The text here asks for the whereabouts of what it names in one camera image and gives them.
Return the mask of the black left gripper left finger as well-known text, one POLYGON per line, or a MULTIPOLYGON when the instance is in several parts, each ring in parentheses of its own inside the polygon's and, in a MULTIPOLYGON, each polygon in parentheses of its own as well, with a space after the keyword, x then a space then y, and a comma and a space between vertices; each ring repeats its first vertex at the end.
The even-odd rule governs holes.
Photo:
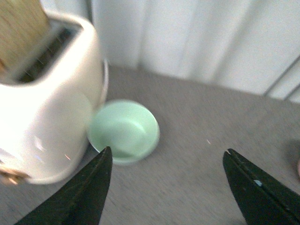
POLYGON ((61 189, 17 224, 99 224, 110 186, 112 165, 112 151, 105 147, 61 189))

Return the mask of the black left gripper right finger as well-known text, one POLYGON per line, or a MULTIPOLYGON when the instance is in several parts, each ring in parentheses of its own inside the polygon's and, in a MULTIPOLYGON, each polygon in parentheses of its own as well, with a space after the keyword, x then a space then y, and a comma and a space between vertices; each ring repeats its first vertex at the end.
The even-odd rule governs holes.
POLYGON ((298 225, 300 196, 237 151, 223 154, 223 167, 248 225, 298 225))

